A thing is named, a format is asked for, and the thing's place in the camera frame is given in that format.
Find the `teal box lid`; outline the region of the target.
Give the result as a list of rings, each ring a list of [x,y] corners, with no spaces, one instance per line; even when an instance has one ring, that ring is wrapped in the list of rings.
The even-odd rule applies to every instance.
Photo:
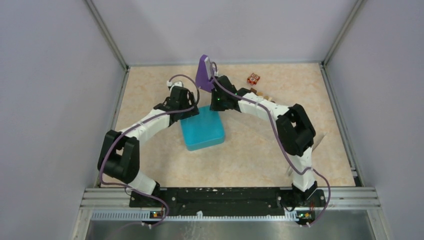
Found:
[[[199,114],[180,121],[182,136],[188,151],[216,146],[225,141],[225,129],[217,111],[202,106]]]

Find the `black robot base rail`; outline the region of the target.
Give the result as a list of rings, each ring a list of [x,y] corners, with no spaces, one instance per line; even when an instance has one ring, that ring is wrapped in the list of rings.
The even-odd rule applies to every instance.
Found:
[[[327,206],[322,189],[305,193],[292,187],[168,187],[151,197],[130,194],[129,207],[148,210],[151,219],[194,217],[255,219],[288,217],[298,224],[315,220]]]

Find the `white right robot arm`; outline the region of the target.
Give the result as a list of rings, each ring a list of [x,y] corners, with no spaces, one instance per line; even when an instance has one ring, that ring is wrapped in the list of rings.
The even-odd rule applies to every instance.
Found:
[[[317,181],[312,167],[316,131],[300,104],[285,106],[267,100],[246,88],[236,89],[225,75],[212,77],[212,111],[236,110],[269,121],[277,143],[293,170],[293,200],[307,206],[314,198]]]

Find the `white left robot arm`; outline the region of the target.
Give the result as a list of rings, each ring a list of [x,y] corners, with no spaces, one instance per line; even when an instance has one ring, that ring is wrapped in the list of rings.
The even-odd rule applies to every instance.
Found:
[[[173,123],[199,114],[195,96],[183,86],[170,88],[170,95],[144,118],[123,130],[109,130],[103,140],[97,169],[128,188],[141,192],[149,207],[160,202],[159,184],[140,169],[140,148]]]

